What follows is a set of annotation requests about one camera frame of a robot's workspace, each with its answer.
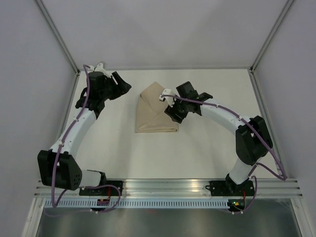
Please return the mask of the aluminium front rail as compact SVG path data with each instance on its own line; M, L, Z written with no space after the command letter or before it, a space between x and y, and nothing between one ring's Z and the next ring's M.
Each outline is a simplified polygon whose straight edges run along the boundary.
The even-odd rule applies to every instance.
M218 179L123 179L124 198L207 198L205 189ZM257 178L258 198L302 198L296 179Z

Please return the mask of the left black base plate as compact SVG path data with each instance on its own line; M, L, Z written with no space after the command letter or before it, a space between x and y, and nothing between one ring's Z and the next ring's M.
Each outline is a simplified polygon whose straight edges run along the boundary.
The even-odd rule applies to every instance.
M80 196L87 197L118 197L123 191L123 181L122 180L109 180L102 187L92 187L92 188L82 188L79 190Z

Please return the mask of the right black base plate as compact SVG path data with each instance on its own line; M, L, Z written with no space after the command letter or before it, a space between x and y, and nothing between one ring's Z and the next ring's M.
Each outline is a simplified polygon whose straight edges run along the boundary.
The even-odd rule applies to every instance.
M212 197L252 197L255 187L252 181L246 180L240 185L235 185L224 180L209 181L205 188L210 191Z

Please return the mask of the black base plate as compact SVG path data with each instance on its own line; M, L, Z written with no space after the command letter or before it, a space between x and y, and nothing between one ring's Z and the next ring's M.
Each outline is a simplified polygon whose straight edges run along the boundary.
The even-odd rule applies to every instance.
M252 197L255 187L252 181L246 180L240 185L235 185L224 180L209 181L205 188L210 191L212 197Z
M102 187L92 187L92 188L82 188L79 190L80 196L87 197L118 197L123 191L123 181L122 180L109 180Z

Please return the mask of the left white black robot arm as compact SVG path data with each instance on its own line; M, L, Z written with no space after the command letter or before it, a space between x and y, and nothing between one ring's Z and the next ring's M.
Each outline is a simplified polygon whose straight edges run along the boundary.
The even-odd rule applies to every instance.
M39 152L38 165L41 182L45 186L72 191L89 186L101 196L108 189L105 173L81 169L76 156L88 130L105 108L105 102L125 95L132 86L117 72L108 76L103 71L94 70L87 75L87 86L75 104L71 124L49 150Z

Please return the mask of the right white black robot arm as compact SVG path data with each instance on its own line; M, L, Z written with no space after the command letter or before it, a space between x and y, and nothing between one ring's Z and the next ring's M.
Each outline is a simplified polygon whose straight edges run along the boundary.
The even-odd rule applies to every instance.
M208 118L235 136L237 161L225 178L226 191L237 195L248 181L255 164L273 148L265 120L256 116L241 116L221 105L212 95L199 94L188 81L176 88L177 93L165 89L159 96L166 101L165 113L176 123L182 123L188 113Z

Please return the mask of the left aluminium frame post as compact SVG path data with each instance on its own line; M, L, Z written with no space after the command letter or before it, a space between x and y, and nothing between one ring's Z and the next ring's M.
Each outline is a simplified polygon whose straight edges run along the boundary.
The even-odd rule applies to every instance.
M79 68L76 65L67 45L65 44L58 28L56 27L56 24L54 20L52 19L47 7L45 6L44 2L42 0L34 0L34 3L36 7L38 8L39 12L41 13L44 21L48 25L52 35L54 36L55 40L57 41L62 53L64 54L67 62L71 66L72 70L74 71L75 75L79 74Z

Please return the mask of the beige cloth napkin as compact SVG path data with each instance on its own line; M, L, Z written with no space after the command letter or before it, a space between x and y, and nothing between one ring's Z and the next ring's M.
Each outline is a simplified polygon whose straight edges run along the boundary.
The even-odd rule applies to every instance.
M156 81L143 90L136 107L137 133L177 132L179 126L165 114L168 107L166 101L159 100L164 88Z

